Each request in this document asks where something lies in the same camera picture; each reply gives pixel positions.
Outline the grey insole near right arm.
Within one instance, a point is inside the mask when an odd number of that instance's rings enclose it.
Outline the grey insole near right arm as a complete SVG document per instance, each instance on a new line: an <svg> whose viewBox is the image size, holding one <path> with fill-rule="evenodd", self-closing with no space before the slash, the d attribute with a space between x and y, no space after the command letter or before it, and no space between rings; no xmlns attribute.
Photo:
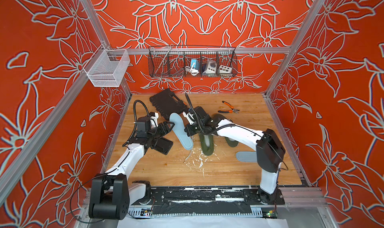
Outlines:
<svg viewBox="0 0 384 228"><path fill-rule="evenodd" d="M257 163L257 152L237 152L236 159L243 163Z"/></svg>

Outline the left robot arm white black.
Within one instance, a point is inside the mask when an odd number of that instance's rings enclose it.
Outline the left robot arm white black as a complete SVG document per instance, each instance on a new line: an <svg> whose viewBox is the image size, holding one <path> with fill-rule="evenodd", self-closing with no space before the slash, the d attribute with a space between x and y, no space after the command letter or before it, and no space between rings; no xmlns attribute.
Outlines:
<svg viewBox="0 0 384 228"><path fill-rule="evenodd" d="M158 123L155 117L141 117L135 122L133 135L125 142L125 153L105 173L92 180L89 217L102 220L123 220L134 202L151 199L150 182L128 179L138 161L148 149L168 154L173 142L165 135L174 128L173 122Z"/></svg>

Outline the light blue insole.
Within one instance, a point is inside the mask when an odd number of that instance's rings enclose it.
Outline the light blue insole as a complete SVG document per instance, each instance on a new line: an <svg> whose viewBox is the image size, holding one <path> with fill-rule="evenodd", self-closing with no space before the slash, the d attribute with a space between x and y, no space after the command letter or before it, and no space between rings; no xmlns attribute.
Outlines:
<svg viewBox="0 0 384 228"><path fill-rule="evenodd" d="M194 146L194 143L191 137L189 137L184 130L185 129L184 121L181 118L181 116L177 113L172 113L170 115L170 122L175 124L172 131L175 133L175 135L179 139L183 148L187 151L191 150Z"/></svg>

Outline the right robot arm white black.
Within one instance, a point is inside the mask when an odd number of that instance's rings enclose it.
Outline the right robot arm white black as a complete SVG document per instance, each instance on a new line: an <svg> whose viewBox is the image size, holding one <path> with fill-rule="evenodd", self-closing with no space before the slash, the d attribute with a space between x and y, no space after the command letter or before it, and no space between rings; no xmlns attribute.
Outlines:
<svg viewBox="0 0 384 228"><path fill-rule="evenodd" d="M189 122L185 128L188 136L201 134L224 137L232 143L238 142L251 148L256 154L256 163L262 169L259 185L262 194L271 196L277 191L279 172L284 163L286 150L275 131L246 128L221 114L211 117L201 107L189 109L183 116Z"/></svg>

